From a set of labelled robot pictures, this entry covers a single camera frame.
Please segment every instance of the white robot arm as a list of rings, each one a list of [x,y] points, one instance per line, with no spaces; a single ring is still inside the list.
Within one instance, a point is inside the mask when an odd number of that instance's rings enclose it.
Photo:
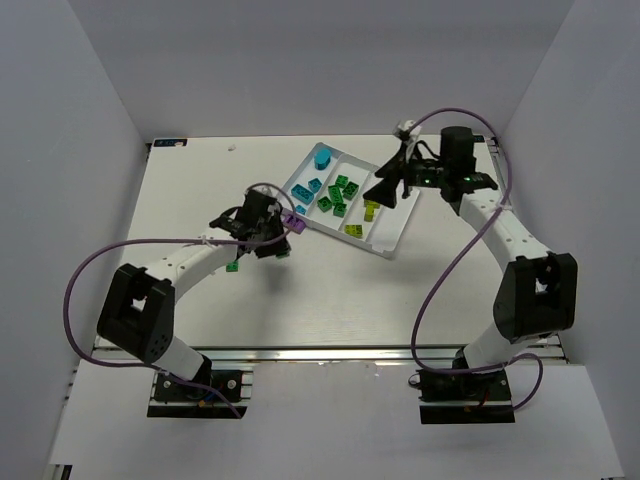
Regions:
[[[441,132],[440,154],[425,159],[412,123],[396,128],[398,153],[376,172],[380,183],[363,197],[394,208],[399,183],[403,198],[411,187],[438,188],[442,198],[476,231],[485,228],[501,196],[493,179],[476,172],[475,136],[466,127]],[[505,364],[540,338],[573,325],[577,264],[570,254],[556,255],[536,240],[509,209],[486,230],[483,240],[496,258],[503,279],[493,306],[494,322],[454,360],[455,369]]]
[[[211,360],[173,333],[176,302],[218,268],[242,255],[288,255],[282,206],[265,192],[249,190],[242,207],[209,224],[203,242],[186,245],[152,264],[121,266],[115,273],[98,334],[140,359],[184,380],[210,385]],[[211,245],[207,240],[233,243]]]

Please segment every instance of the white enclosure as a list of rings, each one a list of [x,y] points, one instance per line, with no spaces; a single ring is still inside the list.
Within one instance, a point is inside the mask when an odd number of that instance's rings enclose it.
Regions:
[[[144,141],[389,133],[442,106],[486,116],[518,215],[580,266],[562,338],[640,477],[634,293],[640,5],[621,0],[9,0],[0,18],[0,477],[39,479],[77,358],[61,304],[126,237]],[[476,123],[443,116],[425,126]],[[73,304],[87,347],[118,256]]]
[[[70,3],[150,141],[386,134],[443,105],[503,129],[572,0]]]

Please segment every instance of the teal block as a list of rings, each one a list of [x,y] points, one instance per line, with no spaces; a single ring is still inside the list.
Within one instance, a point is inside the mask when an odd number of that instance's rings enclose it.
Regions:
[[[313,157],[313,162],[317,170],[324,170],[331,162],[331,150],[323,148]]]
[[[307,190],[299,183],[291,189],[291,196],[300,200],[305,205],[309,205],[313,201],[313,192]]]
[[[318,193],[320,188],[322,187],[322,182],[319,178],[314,178],[313,180],[309,180],[309,190],[313,193]]]

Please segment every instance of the black bracket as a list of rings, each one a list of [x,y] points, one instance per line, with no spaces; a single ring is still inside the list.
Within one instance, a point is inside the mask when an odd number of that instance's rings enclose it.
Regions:
[[[504,370],[483,374],[442,375],[419,370],[420,423],[514,423],[511,390]]]
[[[231,403],[242,401],[242,370],[212,370],[211,386]],[[207,401],[208,393],[194,400],[193,391],[174,383],[162,373],[156,376],[152,400],[162,405],[149,405],[147,417],[156,418],[236,418],[220,399],[213,397]],[[244,415],[246,407],[236,407]]]

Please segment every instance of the toy brick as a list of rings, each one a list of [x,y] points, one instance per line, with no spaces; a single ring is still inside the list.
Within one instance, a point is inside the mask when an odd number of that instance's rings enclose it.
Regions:
[[[375,213],[375,209],[371,205],[367,205],[367,209],[364,212],[364,221],[365,222],[373,222],[373,215]]]
[[[331,203],[334,205],[338,205],[343,203],[342,194],[340,193],[340,187],[336,185],[331,185],[329,188],[329,198],[331,199]]]
[[[323,148],[313,157],[313,163],[317,170],[324,170],[331,162],[331,150]]]
[[[329,210],[333,206],[333,204],[331,203],[331,200],[329,200],[329,198],[327,198],[327,197],[322,197],[316,203],[318,205],[318,208],[320,210],[322,210],[323,212],[326,212],[327,210]]]
[[[340,188],[344,188],[349,183],[349,177],[345,177],[344,175],[338,175],[336,178],[336,186]]]
[[[313,201],[313,192],[307,190],[299,183],[291,189],[291,196],[300,200],[305,205],[309,205]]]
[[[344,233],[355,238],[362,238],[362,225],[346,225]]]
[[[357,183],[349,182],[344,190],[342,191],[342,196],[347,200],[353,200],[353,197],[358,193],[358,188],[360,186]]]
[[[378,202],[372,202],[371,200],[365,200],[364,201],[364,206],[368,207],[369,205],[371,205],[375,209],[380,208],[380,204]]]
[[[320,191],[320,187],[322,187],[322,182],[319,178],[309,180],[309,190],[311,190],[313,193],[318,193]]]
[[[304,223],[304,221],[301,218],[295,218],[290,213],[287,214],[287,216],[282,221],[282,223],[286,227],[291,229],[292,232],[297,233],[298,235],[300,235],[302,231],[307,227],[307,224]]]
[[[344,203],[338,203],[333,207],[333,214],[336,217],[344,217],[345,213],[347,213],[347,206]]]

